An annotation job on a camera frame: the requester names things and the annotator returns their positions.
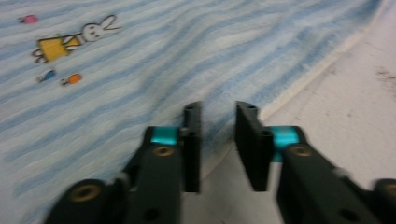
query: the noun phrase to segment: small printed fish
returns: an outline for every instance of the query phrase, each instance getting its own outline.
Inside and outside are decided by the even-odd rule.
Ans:
[[[61,79],[61,85],[65,86],[68,84],[76,84],[82,80],[82,76],[80,74],[73,74],[68,78]]]
[[[55,75],[56,75],[55,70],[50,70],[48,73],[46,73],[46,75],[44,75],[44,76],[39,76],[39,77],[37,77],[35,80],[36,80],[37,82],[43,82],[43,81],[46,81],[46,80],[48,80],[48,79],[50,79],[50,78],[52,78],[52,77],[55,77]]]
[[[26,23],[26,24],[33,24],[38,22],[38,18],[35,15],[28,15],[23,18],[20,18],[21,23]]]

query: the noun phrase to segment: brass screw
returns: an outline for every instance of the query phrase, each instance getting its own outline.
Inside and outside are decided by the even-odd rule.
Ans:
[[[387,190],[393,194],[393,196],[396,196],[396,184],[390,184],[387,185]]]
[[[171,147],[156,147],[153,152],[156,156],[166,157],[172,155],[174,150]]]
[[[70,193],[70,201],[75,203],[86,202],[98,196],[100,191],[100,188],[96,185],[84,185]]]
[[[312,152],[306,147],[292,147],[291,152],[297,156],[311,156]]]

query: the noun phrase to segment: towel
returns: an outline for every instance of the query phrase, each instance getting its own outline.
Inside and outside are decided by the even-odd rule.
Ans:
[[[367,33],[379,0],[0,1],[0,223],[111,180],[146,127],[203,101],[203,175],[235,101],[275,112]]]

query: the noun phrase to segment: teal plastic part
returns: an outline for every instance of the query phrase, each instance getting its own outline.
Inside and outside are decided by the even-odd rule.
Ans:
[[[151,142],[175,146],[177,145],[177,130],[178,127],[155,127]]]
[[[269,128],[274,135],[275,155],[273,161],[282,162],[282,152],[288,145],[299,143],[300,139],[291,126],[271,126]]]

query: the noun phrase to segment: white surface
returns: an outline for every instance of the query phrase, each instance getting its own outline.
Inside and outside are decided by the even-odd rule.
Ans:
[[[396,178],[396,7],[374,30],[266,125],[303,127],[310,143],[347,169],[366,189],[377,178]],[[279,164],[269,192],[252,192],[235,150],[189,194],[183,223],[282,223],[275,203]]]

